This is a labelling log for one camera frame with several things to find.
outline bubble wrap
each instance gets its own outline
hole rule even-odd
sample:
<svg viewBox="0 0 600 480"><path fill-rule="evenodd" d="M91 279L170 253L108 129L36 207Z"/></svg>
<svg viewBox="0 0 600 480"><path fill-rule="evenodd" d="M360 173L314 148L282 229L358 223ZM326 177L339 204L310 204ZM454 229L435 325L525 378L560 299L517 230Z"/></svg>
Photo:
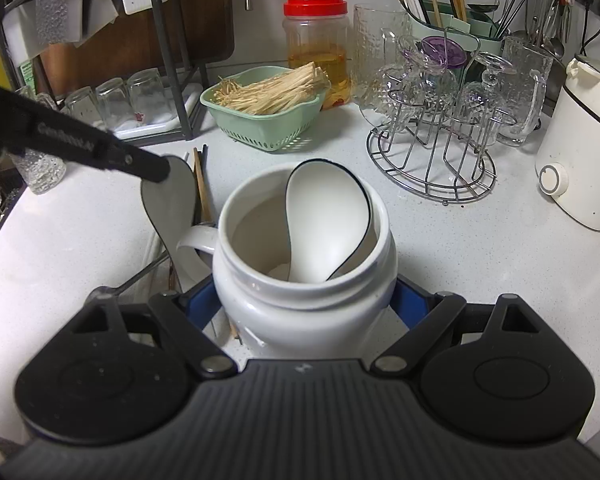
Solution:
<svg viewBox="0 0 600 480"><path fill-rule="evenodd" d="M36 0L36 29L41 43L70 41L66 0Z"/></svg>

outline metal screw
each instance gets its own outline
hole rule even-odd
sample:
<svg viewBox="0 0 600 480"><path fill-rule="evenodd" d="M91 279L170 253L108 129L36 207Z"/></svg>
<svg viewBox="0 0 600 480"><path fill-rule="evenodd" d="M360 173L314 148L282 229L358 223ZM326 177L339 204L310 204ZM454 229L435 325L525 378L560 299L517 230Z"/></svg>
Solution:
<svg viewBox="0 0 600 480"><path fill-rule="evenodd" d="M234 362L224 355L212 355L210 357L205 357L200 362L202 369L210 374L221 374L222 372L230 370L233 365Z"/></svg>
<svg viewBox="0 0 600 480"><path fill-rule="evenodd" d="M407 361L397 355L385 355L376 359L376 368L383 372L400 372L407 367Z"/></svg>

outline yellow liquid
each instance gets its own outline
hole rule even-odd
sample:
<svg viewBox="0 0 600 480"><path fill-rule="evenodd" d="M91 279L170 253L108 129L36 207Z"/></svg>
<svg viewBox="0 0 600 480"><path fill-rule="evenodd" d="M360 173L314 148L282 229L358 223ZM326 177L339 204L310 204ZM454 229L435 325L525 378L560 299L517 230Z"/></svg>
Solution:
<svg viewBox="0 0 600 480"><path fill-rule="evenodd" d="M346 53L342 49L334 52L292 52L288 57L289 68L298 68L312 61L327 73L331 81L331 90L324 99L322 109L349 101L350 81Z"/></svg>

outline ribbed black surface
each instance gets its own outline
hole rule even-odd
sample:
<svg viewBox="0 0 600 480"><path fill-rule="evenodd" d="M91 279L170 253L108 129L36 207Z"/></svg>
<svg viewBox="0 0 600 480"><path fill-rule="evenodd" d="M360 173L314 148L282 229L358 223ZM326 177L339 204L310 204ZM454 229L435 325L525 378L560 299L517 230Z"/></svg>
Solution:
<svg viewBox="0 0 600 480"><path fill-rule="evenodd" d="M433 422L409 387L357 361L250 361L207 381L183 412L139 440L87 449L34 442L8 479L600 479L573 440L534 449L478 444Z"/></svg>

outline white electric appliance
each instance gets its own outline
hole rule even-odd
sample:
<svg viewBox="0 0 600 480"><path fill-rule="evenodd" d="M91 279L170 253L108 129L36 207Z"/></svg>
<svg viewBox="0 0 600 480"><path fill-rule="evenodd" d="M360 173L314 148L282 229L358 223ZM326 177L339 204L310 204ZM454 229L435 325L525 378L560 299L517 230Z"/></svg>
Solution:
<svg viewBox="0 0 600 480"><path fill-rule="evenodd" d="M536 173L544 193L600 231L600 61L576 56L567 66Z"/></svg>

